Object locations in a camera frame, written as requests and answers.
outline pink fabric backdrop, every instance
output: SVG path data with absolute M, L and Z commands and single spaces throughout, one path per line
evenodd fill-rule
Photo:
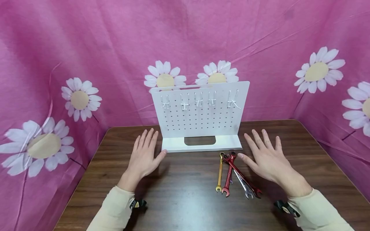
M 370 88 L 359 85 L 370 82 L 369 9 L 363 0 L 0 0 L 1 230 L 52 230 L 105 131 L 158 123 L 148 92 L 160 85 L 148 76 L 157 60 L 181 69 L 177 85 L 210 81 L 198 75 L 204 66 L 229 61 L 238 78 L 227 81 L 250 81 L 243 121 L 299 120 L 370 199 Z M 303 91 L 322 59 L 345 60 L 322 61 L 343 79 L 328 72 L 297 92 L 296 75 Z M 40 134 L 58 145 L 48 158 L 53 147 L 32 147 Z

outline wooden table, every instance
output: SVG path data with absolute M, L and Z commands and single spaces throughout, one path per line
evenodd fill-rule
M 111 128 L 78 184 L 55 231 L 86 230 L 106 194 L 127 168 L 133 143 L 149 126 Z M 356 231 L 370 230 L 370 206 L 307 130 L 296 120 L 242 122 L 239 130 L 244 153 L 251 150 L 244 132 L 266 129 L 280 136 L 292 166 L 320 190 Z M 159 136 L 156 153 L 161 148 Z M 219 152 L 169 153 L 159 168 L 142 180 L 136 198 L 148 204 L 133 212 L 126 230 L 300 230 L 294 219 L 277 211 L 273 202 L 285 199 L 279 186 L 256 176 L 240 160 L 235 165 L 263 191 L 262 199 L 247 200 L 234 177 L 230 196 L 216 193 Z M 227 166 L 222 173 L 225 183 Z

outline pegboard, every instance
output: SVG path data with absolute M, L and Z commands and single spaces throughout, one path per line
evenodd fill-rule
M 217 142 L 217 136 L 238 134 L 249 81 L 169 89 L 173 87 L 156 88 L 152 93 L 164 142 L 199 136 L 216 136 Z

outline white flower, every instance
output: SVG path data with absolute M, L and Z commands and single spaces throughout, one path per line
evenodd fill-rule
M 232 68 L 230 62 L 225 60 L 218 61 L 218 65 L 214 62 L 210 63 L 209 66 L 203 67 L 205 73 L 199 73 L 198 79 L 195 80 L 196 84 L 215 84 L 225 82 L 237 82 L 239 77 L 236 76 L 238 70 Z
M 322 47 L 316 54 L 310 56 L 310 63 L 302 65 L 302 70 L 297 71 L 299 78 L 294 85 L 298 86 L 297 92 L 304 93 L 307 89 L 310 93 L 315 93 L 317 89 L 321 92 L 326 90 L 326 83 L 337 85 L 337 80 L 343 78 L 341 71 L 337 70 L 346 64 L 344 60 L 333 60 L 339 50 L 332 49 L 327 51 L 327 47 Z
M 370 137 L 370 83 L 361 82 L 358 88 L 352 86 L 347 92 L 353 99 L 343 100 L 342 105 L 353 111 L 345 112 L 343 118 L 351 121 L 349 126 L 353 129 L 363 127 L 365 136 Z
M 75 122 L 80 116 L 83 121 L 86 121 L 86 118 L 91 118 L 91 112 L 100 107 L 99 101 L 102 99 L 94 95 L 99 90 L 88 80 L 82 83 L 80 78 L 68 79 L 66 82 L 68 87 L 62 87 L 62 97 L 67 100 L 65 109 L 68 110 L 68 116 L 73 115 Z
M 23 123 L 23 129 L 9 129 L 5 136 L 12 142 L 0 145 L 0 153 L 15 153 L 7 158 L 2 166 L 10 168 L 8 174 L 18 175 L 28 169 L 28 176 L 36 176 L 44 166 L 53 171 L 58 164 L 68 161 L 67 154 L 74 151 L 73 138 L 67 136 L 69 127 L 64 120 L 56 125 L 49 117 L 40 127 L 36 122 L 29 120 Z
M 185 86 L 186 76 L 178 75 L 180 68 L 175 67 L 171 70 L 171 64 L 164 62 L 164 64 L 157 60 L 154 66 L 148 66 L 148 70 L 152 75 L 146 75 L 144 85 L 150 87 L 149 92 L 152 92 L 156 86 L 169 87 L 169 86 Z

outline hand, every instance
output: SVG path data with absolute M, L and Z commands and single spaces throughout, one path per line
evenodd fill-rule
M 156 158 L 154 158 L 154 149 L 157 143 L 158 131 L 156 131 L 154 135 L 153 132 L 154 129 L 150 129 L 147 135 L 147 130 L 145 130 L 141 136 L 136 138 L 127 170 L 117 184 L 119 188 L 129 192 L 134 192 L 139 181 L 143 177 L 152 173 L 166 156 L 167 150 L 163 150 Z
M 302 175 L 292 168 L 289 161 L 285 158 L 280 138 L 276 137 L 274 149 L 266 130 L 262 130 L 265 143 L 255 130 L 252 130 L 252 133 L 257 145 L 248 134 L 245 133 L 244 137 L 252 150 L 256 162 L 248 156 L 239 153 L 238 156 L 244 163 L 260 177 L 280 185 L 289 197 L 303 197 L 310 194 L 312 187 Z

